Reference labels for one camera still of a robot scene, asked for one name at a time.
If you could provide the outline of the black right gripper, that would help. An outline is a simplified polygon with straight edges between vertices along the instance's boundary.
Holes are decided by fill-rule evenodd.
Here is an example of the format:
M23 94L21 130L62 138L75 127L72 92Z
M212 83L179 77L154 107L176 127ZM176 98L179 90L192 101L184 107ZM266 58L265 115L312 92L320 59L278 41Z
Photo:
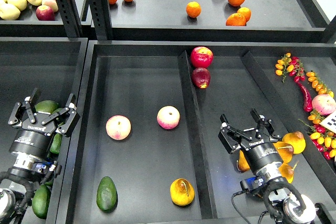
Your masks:
M222 114L218 138L228 153L243 151L254 175L279 176L278 168L283 164L283 159L274 146L279 137L273 135L271 122L265 120L255 108L251 109L250 114L257 126L245 131L231 126L225 114Z

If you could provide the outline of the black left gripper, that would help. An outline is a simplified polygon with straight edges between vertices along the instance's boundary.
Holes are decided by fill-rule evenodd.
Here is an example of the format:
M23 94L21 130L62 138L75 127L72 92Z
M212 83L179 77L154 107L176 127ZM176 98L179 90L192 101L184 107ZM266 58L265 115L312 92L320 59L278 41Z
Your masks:
M54 114L39 113L33 114L32 122L29 118L22 121L23 105L20 102L14 104L8 125L18 128L14 141L9 149L13 154L24 153L37 158L46 158L55 134L60 133L69 137L77 122L79 114L76 112L76 96L71 93L63 112Z

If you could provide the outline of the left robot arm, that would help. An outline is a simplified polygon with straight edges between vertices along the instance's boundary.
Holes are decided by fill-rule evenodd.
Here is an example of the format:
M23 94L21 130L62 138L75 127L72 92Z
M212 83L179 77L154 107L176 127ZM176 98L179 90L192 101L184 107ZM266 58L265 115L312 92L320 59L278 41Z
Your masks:
M16 102L8 120L18 132L9 149L16 161L1 172L1 180L13 186L1 189L1 223L21 223L28 206L46 219L50 188L61 172L57 156L62 139L71 136L80 118L73 93L63 108L51 100L38 102L38 97L35 89L23 102Z

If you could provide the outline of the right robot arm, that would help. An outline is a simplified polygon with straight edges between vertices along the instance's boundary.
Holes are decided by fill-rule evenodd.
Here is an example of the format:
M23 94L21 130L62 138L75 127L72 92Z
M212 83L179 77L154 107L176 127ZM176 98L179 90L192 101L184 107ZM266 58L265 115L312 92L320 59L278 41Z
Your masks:
M280 167L285 160L275 146L281 137L274 133L272 120L255 109L250 113L256 126L245 130L231 126L224 114L220 116L218 137L221 143L230 154L241 151L253 174L253 177L240 182L241 190L233 196L250 194L261 198L266 210L259 221L269 214L275 223L313 223L316 218L321 223L334 223L322 203L313 203L281 173Z

